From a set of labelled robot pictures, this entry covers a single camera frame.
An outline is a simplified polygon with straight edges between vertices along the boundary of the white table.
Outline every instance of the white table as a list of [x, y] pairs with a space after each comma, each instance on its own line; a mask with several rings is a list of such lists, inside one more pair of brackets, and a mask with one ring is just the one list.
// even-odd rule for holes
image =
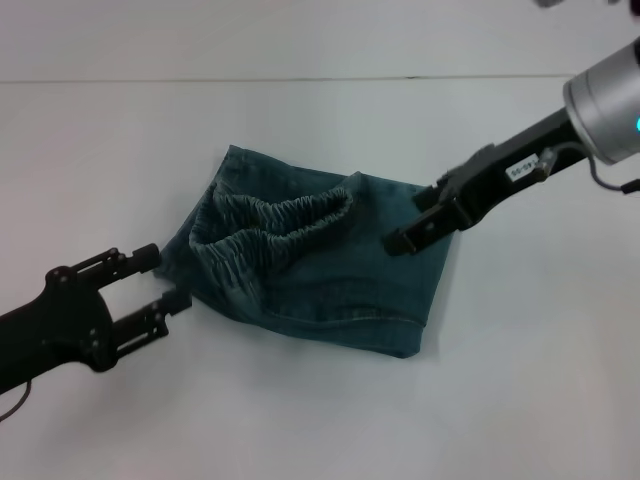
[[[52, 267], [163, 245], [229, 144], [427, 184], [559, 108], [565, 74], [635, 30], [622, 6], [576, 0], [552, 14], [528, 0], [5, 2], [0, 312]], [[502, 74], [548, 78], [477, 78]], [[414, 75], [475, 78], [400, 79]], [[296, 78], [316, 80], [257, 81]], [[637, 178], [640, 162], [602, 174]], [[638, 478], [638, 202], [584, 164], [500, 205], [455, 239], [409, 360], [196, 302], [105, 374], [37, 378], [0, 425], [0, 476]], [[119, 317], [167, 288], [145, 275], [104, 293]]]
[[[229, 143], [428, 183], [553, 111], [561, 85], [5, 85], [0, 307], [30, 300], [57, 264], [165, 242]], [[581, 165], [495, 209], [455, 242], [410, 360], [287, 339], [196, 303], [104, 375], [69, 365], [38, 378], [0, 427], [2, 475], [632, 478], [637, 208]], [[122, 283], [106, 295], [116, 316], [166, 288]]]

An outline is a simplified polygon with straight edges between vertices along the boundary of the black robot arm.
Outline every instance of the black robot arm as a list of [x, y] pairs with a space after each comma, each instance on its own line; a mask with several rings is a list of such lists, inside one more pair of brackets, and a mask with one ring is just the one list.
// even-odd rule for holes
[[173, 290], [119, 321], [111, 319], [99, 289], [160, 264], [155, 245], [131, 257], [113, 248], [73, 267], [47, 273], [43, 292], [0, 317], [0, 394], [67, 362], [96, 372], [168, 334], [166, 315], [191, 306], [189, 293]]

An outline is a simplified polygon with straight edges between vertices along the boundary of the folded jeans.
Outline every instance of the folded jeans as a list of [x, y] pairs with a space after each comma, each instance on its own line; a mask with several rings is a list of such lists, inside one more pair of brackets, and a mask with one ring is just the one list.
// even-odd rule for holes
[[156, 274], [233, 320], [406, 358], [420, 351], [451, 239], [390, 257], [380, 238], [415, 218], [422, 188], [232, 146]]

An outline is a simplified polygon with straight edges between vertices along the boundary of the cable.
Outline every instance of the cable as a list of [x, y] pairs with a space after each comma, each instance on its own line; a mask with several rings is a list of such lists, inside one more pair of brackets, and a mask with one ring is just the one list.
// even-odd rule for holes
[[542, 153], [542, 156], [544, 156], [548, 152], [548, 155], [553, 156], [552, 158], [555, 162], [558, 154], [563, 150], [575, 150], [582, 153], [589, 161], [589, 171], [591, 172], [593, 181], [600, 185], [602, 188], [606, 188], [607, 190], [611, 190], [614, 192], [622, 192], [625, 195], [627, 193], [635, 192], [640, 188], [640, 182], [638, 180], [632, 180], [631, 182], [625, 183], [624, 185], [613, 185], [602, 180], [602, 178], [600, 178], [600, 176], [598, 175], [598, 170], [596, 168], [596, 159], [593, 157], [591, 152], [584, 147], [584, 145], [578, 142], [565, 142], [556, 145], [555, 147], [547, 148]]
[[18, 403], [16, 403], [13, 406], [13, 408], [9, 410], [7, 413], [0, 415], [0, 423], [4, 422], [7, 418], [9, 418], [11, 415], [13, 415], [18, 410], [20, 410], [20, 407], [22, 407], [22, 405], [24, 405], [24, 402], [27, 401], [27, 398], [29, 398], [30, 393], [31, 393], [31, 380], [27, 382], [27, 386], [24, 389], [24, 393], [22, 394], [22, 397], [20, 398], [20, 400], [18, 400]]

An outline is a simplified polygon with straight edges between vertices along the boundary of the label sticker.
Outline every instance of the label sticker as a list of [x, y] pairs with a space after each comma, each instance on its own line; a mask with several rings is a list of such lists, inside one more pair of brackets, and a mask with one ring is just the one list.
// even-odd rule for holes
[[538, 156], [534, 153], [530, 157], [520, 160], [518, 163], [514, 163], [505, 170], [507, 177], [512, 182], [520, 180], [522, 177], [529, 175], [535, 166], [538, 164]]

